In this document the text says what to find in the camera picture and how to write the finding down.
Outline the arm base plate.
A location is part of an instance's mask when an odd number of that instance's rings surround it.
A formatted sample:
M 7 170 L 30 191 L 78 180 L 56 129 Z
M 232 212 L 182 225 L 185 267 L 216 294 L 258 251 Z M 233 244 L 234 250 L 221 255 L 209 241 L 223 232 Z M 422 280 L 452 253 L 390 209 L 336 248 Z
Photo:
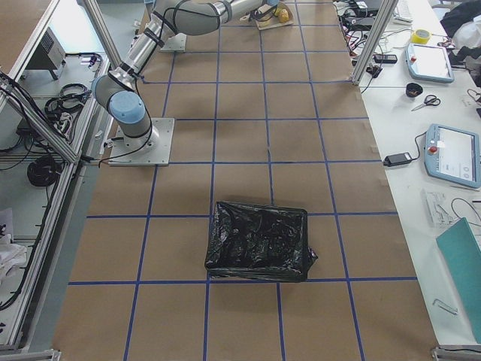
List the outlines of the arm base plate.
M 174 118 L 154 117 L 153 130 L 141 138 L 129 138 L 120 127 L 116 131 L 108 164 L 115 166 L 147 166 L 169 164 L 174 133 Z
M 159 52 L 163 53 L 184 53 L 186 51 L 186 39 L 187 36 L 185 34 L 177 34 L 172 38 L 169 38 L 166 42 L 164 47 L 159 49 Z

